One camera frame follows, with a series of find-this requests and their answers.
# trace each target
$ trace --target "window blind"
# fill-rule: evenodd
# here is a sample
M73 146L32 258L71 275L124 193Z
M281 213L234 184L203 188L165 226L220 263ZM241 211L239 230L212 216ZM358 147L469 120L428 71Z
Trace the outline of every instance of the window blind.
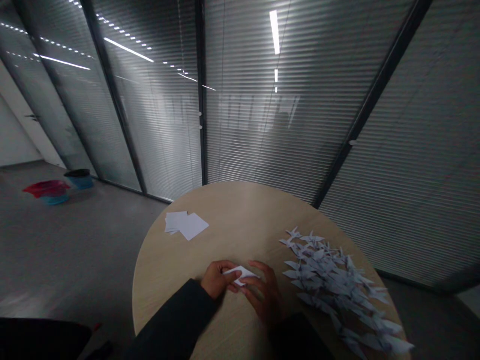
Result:
M84 12L77 1L22 1L41 54L99 175L140 190Z
M411 4L206 0L208 182L312 202Z
M93 2L149 194L202 186L195 2Z
M62 105L12 3L0 12L1 59L43 130L69 169L90 169L96 174L72 122Z
M479 16L433 2L320 207L377 269L440 291L478 280Z

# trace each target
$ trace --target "round wooden table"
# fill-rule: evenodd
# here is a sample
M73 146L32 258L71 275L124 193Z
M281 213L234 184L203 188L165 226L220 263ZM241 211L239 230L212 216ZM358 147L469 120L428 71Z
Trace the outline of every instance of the round wooden table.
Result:
M165 232L167 213L197 213L210 226L192 241L178 232ZM298 226L303 235L313 230L333 248L353 255L355 266L383 287L383 282L353 241L337 225L304 201L286 192L251 182L220 182L189 192L172 203L153 223L138 255L133 280L135 333L189 279L200 279L208 265L231 260L258 275L247 260L258 260L276 272L280 290L292 312L302 311L337 359L358 359L337 337L332 321L319 310L297 298L300 289L282 275L291 270L284 262L295 260L293 252L279 242L288 239L286 230ZM395 305L371 299L386 319L402 324ZM401 333L398 337L406 339ZM362 347L368 359L386 359L381 352ZM242 293L227 291L224 302L198 340L192 359L269 359L272 357L266 332ZM409 354L398 359L410 359Z

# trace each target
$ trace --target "person's right hand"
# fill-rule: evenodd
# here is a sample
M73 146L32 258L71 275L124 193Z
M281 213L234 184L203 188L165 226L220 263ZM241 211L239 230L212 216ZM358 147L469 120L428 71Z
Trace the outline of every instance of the person's right hand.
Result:
M279 290L277 277L275 276L274 270L263 262L250 260L248 263L263 271L266 282L256 277L244 277L240 279L240 282L257 287L263 294L264 299L260 300L246 286L241 287L240 290L245 294L260 320L271 329L287 317L284 299Z

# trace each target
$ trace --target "red bag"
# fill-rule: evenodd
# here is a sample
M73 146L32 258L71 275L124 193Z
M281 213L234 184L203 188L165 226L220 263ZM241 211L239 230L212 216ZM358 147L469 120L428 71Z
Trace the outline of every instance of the red bag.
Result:
M23 191L32 194L38 199L44 196L51 198L63 196L67 193L66 189L70 189L70 186L68 186L64 181L50 180L37 182L36 184L30 185L26 189L23 189Z

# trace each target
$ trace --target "black sleeve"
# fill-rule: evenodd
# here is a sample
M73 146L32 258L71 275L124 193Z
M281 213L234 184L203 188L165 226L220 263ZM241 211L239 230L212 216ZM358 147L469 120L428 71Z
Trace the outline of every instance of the black sleeve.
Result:
M204 288L190 279L140 331L125 359L189 359L217 309Z
M297 313L275 326L268 333L268 338L277 359L334 360L302 313Z

